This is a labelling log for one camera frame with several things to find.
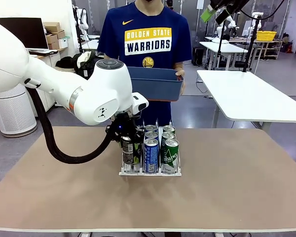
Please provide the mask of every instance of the black computer monitor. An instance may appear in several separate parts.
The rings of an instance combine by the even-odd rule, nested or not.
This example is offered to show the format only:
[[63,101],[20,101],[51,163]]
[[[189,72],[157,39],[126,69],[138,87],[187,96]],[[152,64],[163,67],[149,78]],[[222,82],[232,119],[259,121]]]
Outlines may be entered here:
[[27,49],[48,49],[41,18],[0,18],[0,25],[14,34]]

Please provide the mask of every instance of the gray storage bin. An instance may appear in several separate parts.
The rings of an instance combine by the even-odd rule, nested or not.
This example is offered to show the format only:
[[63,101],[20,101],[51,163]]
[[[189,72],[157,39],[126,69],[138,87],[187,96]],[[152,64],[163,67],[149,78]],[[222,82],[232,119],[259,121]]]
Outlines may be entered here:
[[128,67],[133,92],[142,94],[148,100],[177,101],[183,77],[176,76],[176,70],[160,68]]

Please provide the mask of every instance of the can rack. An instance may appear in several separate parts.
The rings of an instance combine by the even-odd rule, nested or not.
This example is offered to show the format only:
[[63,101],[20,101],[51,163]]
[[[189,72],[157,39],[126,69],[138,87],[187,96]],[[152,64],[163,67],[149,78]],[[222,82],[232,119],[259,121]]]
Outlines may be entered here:
[[[161,145],[161,136],[162,136],[162,130],[163,127],[158,127],[158,136],[159,136],[159,145]],[[162,173],[161,172],[161,167],[158,168],[158,172],[157,173],[145,173],[143,172],[143,157],[144,157],[144,150],[142,150],[142,157],[140,159],[140,169],[139,172],[137,173],[128,173],[125,172],[124,170],[124,165],[123,165],[123,156],[122,156],[122,167],[121,167],[121,171],[119,173],[120,176],[166,176],[166,177],[172,177],[172,176],[182,176],[181,174],[181,156],[180,156],[180,150],[178,152],[178,168],[177,168],[177,172],[174,174],[166,174],[166,173]]]

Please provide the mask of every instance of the yellow bin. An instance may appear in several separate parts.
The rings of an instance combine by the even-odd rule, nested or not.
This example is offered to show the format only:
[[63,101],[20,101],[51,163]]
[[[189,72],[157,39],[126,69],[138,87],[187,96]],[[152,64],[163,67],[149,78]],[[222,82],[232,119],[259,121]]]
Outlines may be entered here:
[[257,41],[273,41],[276,31],[258,31]]

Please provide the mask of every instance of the white wall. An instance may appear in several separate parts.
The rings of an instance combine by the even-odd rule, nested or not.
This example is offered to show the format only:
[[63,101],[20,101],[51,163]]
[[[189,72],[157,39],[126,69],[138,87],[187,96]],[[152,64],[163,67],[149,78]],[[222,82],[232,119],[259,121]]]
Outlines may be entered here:
[[70,37],[62,56],[78,53],[71,0],[0,0],[0,17],[39,17],[46,22],[59,22]]
[[290,41],[293,41],[293,52],[295,52],[296,51],[296,0],[291,0],[290,11],[289,11],[284,32],[290,35]]

